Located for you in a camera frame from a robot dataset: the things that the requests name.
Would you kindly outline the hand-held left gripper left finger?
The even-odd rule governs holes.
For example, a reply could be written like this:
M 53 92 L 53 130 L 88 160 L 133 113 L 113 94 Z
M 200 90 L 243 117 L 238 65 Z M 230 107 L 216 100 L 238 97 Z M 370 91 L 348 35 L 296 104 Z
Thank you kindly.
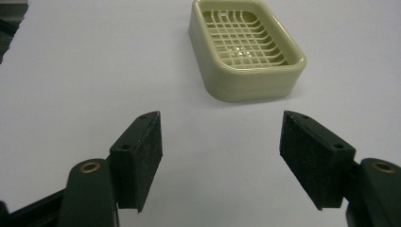
M 142 114 L 106 159 L 70 170 L 57 227 L 119 227 L 120 209 L 143 210 L 162 157 L 161 113 Z

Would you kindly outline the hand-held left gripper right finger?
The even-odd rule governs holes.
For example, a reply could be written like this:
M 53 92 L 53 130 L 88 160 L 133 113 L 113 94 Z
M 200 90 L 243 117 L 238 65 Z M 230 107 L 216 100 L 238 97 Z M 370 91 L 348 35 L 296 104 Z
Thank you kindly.
M 302 113 L 285 111 L 280 155 L 318 210 L 348 201 L 348 227 L 401 227 L 401 167 L 356 149 Z

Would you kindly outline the pale green soap dish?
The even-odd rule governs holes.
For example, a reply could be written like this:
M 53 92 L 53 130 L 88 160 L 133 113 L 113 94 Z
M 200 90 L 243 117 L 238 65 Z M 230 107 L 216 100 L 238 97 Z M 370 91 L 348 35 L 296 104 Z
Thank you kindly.
M 194 0 L 188 34 L 205 89 L 221 101 L 288 96 L 306 66 L 261 0 Z

